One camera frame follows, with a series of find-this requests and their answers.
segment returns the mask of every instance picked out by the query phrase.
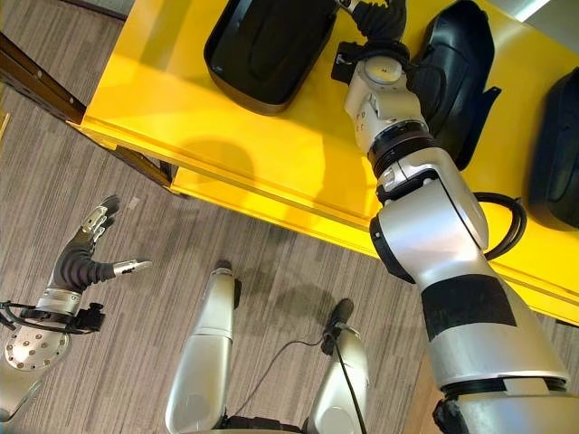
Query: black padded object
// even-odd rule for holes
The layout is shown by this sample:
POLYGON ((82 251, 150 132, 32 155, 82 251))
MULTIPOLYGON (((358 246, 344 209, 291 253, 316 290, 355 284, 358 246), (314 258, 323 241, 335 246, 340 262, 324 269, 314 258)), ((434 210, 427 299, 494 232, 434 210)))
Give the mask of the black padded object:
POLYGON ((559 230, 579 228, 579 68, 547 96, 528 189, 530 212, 559 230))
POLYGON ((204 49, 211 77, 241 106, 279 113, 326 46, 337 8, 334 0, 229 0, 204 49))
POLYGON ((494 56, 487 15, 474 2, 460 0, 431 22, 422 50, 414 59, 422 67, 411 77, 409 88, 420 99, 437 145, 449 152, 460 170, 469 164, 500 93, 499 88, 484 92, 494 56), (444 95, 440 73, 424 65, 444 71, 444 95))

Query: black tape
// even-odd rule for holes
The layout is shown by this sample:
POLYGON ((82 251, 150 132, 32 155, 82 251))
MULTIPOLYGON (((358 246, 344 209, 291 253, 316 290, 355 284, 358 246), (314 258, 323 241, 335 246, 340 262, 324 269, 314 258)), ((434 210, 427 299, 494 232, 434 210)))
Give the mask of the black tape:
POLYGON ((504 288, 491 276, 469 274, 430 285, 422 292, 422 310, 429 341, 466 324, 517 326, 504 288))

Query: table leg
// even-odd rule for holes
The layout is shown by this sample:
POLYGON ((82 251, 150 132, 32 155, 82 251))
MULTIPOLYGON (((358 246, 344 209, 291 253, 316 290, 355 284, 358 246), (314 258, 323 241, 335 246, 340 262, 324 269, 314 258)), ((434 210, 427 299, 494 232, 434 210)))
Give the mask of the table leg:
POLYGON ((0 80, 58 119, 80 124, 86 107, 0 33, 0 80))

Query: silver robot leg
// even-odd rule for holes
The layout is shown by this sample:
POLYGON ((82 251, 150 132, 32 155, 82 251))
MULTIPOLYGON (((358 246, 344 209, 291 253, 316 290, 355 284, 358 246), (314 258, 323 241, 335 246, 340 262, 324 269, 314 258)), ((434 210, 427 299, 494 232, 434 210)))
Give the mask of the silver robot leg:
MULTIPOLYGON (((352 329, 342 331, 337 344, 346 365, 347 375, 352 383, 358 405, 365 418, 366 395, 368 390, 368 362, 362 342, 352 329)), ((307 434, 358 434, 361 432, 352 395, 337 358, 332 355, 324 381, 314 401, 306 427, 307 434)))
POLYGON ((230 264, 221 264, 211 273, 166 406, 165 423, 171 434, 212 429, 223 419, 236 290, 230 264))

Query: gray carpet floor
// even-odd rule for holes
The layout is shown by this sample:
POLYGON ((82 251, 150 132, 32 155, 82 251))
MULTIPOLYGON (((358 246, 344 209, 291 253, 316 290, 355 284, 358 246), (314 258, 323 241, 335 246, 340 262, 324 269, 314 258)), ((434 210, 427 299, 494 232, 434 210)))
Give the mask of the gray carpet floor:
MULTIPOLYGON (((96 89, 122 23, 56 0, 4 0, 3 32, 81 101, 96 89)), ((179 353, 208 273, 229 259, 243 282, 228 406, 245 399, 288 340, 317 340, 342 297, 370 364, 369 432, 400 433, 425 343, 420 299, 376 259, 195 199, 167 193, 32 102, 5 90, 12 114, 0 157, 0 298, 34 303, 82 217, 117 193, 125 207, 100 260, 150 257, 154 268, 91 288, 102 331, 74 338, 16 425, 19 434, 164 433, 179 353)), ((579 330, 542 317, 579 392, 579 330)), ((0 341, 6 339, 0 332, 0 341)), ((292 347, 243 415, 300 425, 327 358, 292 347)))

